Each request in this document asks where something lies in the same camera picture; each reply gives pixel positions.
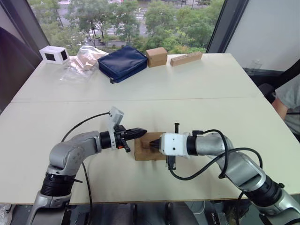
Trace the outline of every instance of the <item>window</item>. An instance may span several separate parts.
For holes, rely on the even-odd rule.
[[[48,41],[76,55],[80,46],[112,52],[205,52],[224,0],[28,0]]]

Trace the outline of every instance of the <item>person's arm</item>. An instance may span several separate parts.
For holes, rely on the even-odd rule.
[[[272,106],[276,110],[276,112],[280,115],[280,117],[284,120],[288,108],[280,101],[279,98],[276,98],[275,101],[272,103]]]

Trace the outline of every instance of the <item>white table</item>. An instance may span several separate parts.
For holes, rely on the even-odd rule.
[[[300,145],[264,98],[220,98],[160,101],[104,101],[11,103],[0,116],[3,171],[0,202],[33,203],[41,188],[51,148],[77,122],[112,105],[123,110],[126,128],[141,127],[150,132],[181,132],[218,128],[235,147],[260,152],[265,172],[285,184],[290,194],[298,193]],[[94,119],[73,135],[105,131],[105,117]],[[256,156],[250,156],[257,162]],[[188,176],[210,159],[177,157],[177,174]],[[94,202],[137,202],[159,200],[201,200],[236,198],[239,190],[229,180],[219,180],[220,170],[212,166],[191,181],[175,179],[164,161],[136,162],[133,152],[104,150],[86,160]],[[77,179],[84,181],[80,169]],[[75,183],[71,203],[87,203],[86,184]]]
[[[263,97],[231,54],[203,54],[177,67],[146,68],[115,84],[97,70],[87,82],[62,82],[61,65],[41,63],[12,102],[127,101]]]
[[[100,72],[88,83],[61,83],[61,74],[55,73],[60,68],[41,63],[0,116],[0,202],[33,203],[52,147],[76,123],[111,106],[125,113],[126,128],[172,132],[179,122],[181,132],[220,129],[235,147],[259,151],[266,173],[284,183],[288,193],[299,192],[300,145],[231,55],[205,54],[201,61],[175,68],[148,68],[114,85]],[[92,130],[105,131],[105,118],[83,124],[70,137]],[[129,145],[134,150],[133,141]],[[179,157],[176,173],[191,175],[208,161]],[[85,162],[96,203],[229,199],[239,194],[228,180],[218,179],[217,165],[194,180],[180,181],[164,161],[136,162],[133,151],[104,150]],[[84,180],[82,169],[77,179]],[[75,183],[72,191],[71,203],[88,202],[85,183]]]

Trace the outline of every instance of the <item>navy blue pouch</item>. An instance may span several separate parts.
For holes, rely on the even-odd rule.
[[[128,45],[98,59],[98,62],[99,69],[111,79],[111,83],[119,83],[147,67],[147,57]]]

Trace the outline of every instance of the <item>gray shirt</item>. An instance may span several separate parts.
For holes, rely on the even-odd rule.
[[[288,113],[300,112],[300,74],[275,90],[276,97],[289,108]],[[285,123],[290,130],[300,135],[300,115],[286,115]]]

